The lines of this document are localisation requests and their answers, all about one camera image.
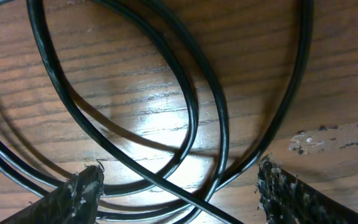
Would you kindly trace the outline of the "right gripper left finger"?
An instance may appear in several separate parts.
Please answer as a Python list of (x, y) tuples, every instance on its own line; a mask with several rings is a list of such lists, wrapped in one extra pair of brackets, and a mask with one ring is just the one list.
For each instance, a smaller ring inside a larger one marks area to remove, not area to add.
[(103, 180), (102, 168), (89, 166), (0, 224), (95, 224)]

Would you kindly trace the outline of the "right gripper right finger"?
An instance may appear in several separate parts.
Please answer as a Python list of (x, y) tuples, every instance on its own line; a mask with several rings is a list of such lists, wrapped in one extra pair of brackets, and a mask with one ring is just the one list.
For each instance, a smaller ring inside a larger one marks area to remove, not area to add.
[(267, 155), (259, 163), (259, 208), (267, 223), (358, 223), (358, 213), (282, 169)]

